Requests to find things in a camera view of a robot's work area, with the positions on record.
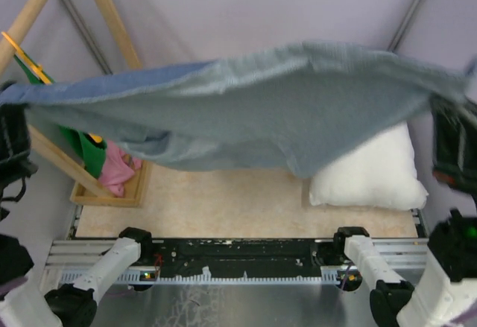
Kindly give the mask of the white pillow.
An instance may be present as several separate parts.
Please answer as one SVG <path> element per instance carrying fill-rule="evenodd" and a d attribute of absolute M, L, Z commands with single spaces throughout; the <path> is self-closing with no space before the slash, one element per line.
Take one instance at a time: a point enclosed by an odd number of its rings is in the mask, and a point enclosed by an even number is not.
<path fill-rule="evenodd" d="M 358 146 L 318 171 L 310 182 L 313 206 L 372 206 L 408 211 L 425 206 L 406 123 Z"/>

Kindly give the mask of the light blue pillowcase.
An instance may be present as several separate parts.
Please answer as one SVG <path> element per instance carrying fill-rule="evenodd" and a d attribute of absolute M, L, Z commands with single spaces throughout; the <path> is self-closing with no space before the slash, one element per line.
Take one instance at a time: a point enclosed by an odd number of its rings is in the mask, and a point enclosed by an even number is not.
<path fill-rule="evenodd" d="M 76 83 L 15 83 L 1 102 L 168 168 L 284 168 L 308 178 L 434 96 L 464 102 L 475 81 L 387 51 L 300 42 Z"/>

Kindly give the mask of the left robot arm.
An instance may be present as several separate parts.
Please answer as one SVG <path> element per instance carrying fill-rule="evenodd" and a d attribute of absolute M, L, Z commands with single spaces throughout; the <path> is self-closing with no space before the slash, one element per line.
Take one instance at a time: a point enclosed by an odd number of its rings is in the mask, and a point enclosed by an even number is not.
<path fill-rule="evenodd" d="M 31 140 L 24 109 L 1 105 L 1 188 L 37 172 L 29 160 Z M 99 302 L 132 264 L 145 265 L 155 256 L 152 235 L 128 227 L 85 274 L 71 284 L 41 294 L 31 275 L 34 262 L 17 238 L 1 236 L 1 325 L 90 326 Z"/>

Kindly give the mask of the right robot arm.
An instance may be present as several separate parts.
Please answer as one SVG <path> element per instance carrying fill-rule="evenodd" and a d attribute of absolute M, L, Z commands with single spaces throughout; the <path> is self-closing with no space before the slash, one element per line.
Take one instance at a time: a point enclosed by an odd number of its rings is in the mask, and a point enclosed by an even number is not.
<path fill-rule="evenodd" d="M 476 102 L 435 97 L 432 176 L 476 198 Z M 346 264 L 341 289 L 355 277 L 369 290 L 377 326 L 465 326 L 476 321 L 476 217 L 458 208 L 437 223 L 423 247 L 423 266 L 392 265 L 361 227 L 341 227 L 334 258 Z"/>

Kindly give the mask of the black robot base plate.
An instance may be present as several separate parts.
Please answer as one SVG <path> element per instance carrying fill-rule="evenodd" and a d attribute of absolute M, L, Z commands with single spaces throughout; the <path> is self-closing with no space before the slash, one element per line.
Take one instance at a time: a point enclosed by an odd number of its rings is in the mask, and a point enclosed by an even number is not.
<path fill-rule="evenodd" d="M 162 278 L 193 277 L 206 267 L 214 279 L 320 277 L 321 268 L 347 259 L 331 239 L 154 240 L 135 267 L 159 269 Z"/>

